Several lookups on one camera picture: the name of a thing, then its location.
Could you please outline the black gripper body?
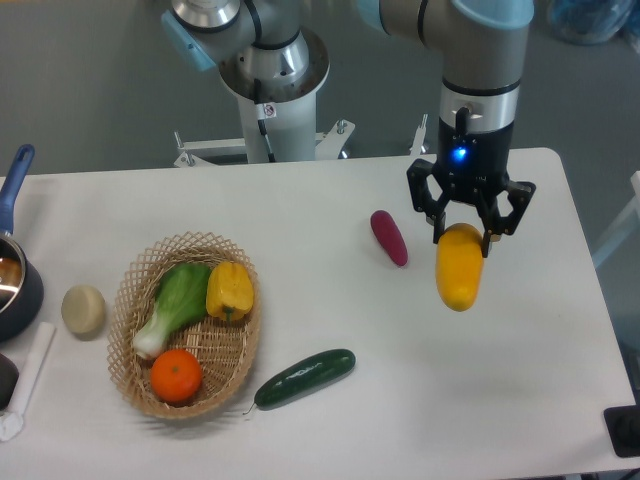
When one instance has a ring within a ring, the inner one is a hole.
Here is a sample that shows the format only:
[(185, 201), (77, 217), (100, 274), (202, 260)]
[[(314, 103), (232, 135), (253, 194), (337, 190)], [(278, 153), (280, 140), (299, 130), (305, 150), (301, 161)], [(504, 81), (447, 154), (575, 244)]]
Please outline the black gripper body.
[(478, 195), (491, 205), (508, 182), (507, 161), (514, 123), (483, 133), (459, 137), (442, 119), (434, 176), (450, 200), (475, 205)]

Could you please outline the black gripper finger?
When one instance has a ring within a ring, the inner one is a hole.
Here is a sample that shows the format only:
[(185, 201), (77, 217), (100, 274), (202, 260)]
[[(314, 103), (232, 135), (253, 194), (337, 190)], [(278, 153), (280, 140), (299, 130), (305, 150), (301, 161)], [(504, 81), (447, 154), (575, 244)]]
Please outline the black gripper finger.
[(528, 181), (492, 179), (477, 190), (476, 210), (484, 228), (481, 251), (487, 258), (494, 242), (516, 232), (536, 185)]
[[(451, 200), (446, 171), (438, 163), (417, 158), (409, 166), (407, 180), (413, 209), (425, 215), (433, 227), (433, 243), (437, 244), (446, 228), (446, 206)], [(430, 190), (428, 179), (433, 178), (440, 187), (438, 198)]]

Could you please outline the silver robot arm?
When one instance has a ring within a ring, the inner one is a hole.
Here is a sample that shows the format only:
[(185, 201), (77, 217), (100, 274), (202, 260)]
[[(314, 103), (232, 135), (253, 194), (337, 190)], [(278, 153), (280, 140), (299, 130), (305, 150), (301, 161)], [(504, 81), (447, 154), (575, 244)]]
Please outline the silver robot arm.
[[(473, 206), (489, 250), (516, 231), (535, 191), (507, 171), (533, 3), (361, 1), (357, 8), (382, 33), (442, 54), (437, 157), (409, 167), (411, 200), (435, 239), (450, 202)], [(301, 24), (297, 2), (174, 1), (161, 23), (186, 62), (217, 69), (236, 97), (250, 162), (318, 158), (316, 95), (329, 58)]]

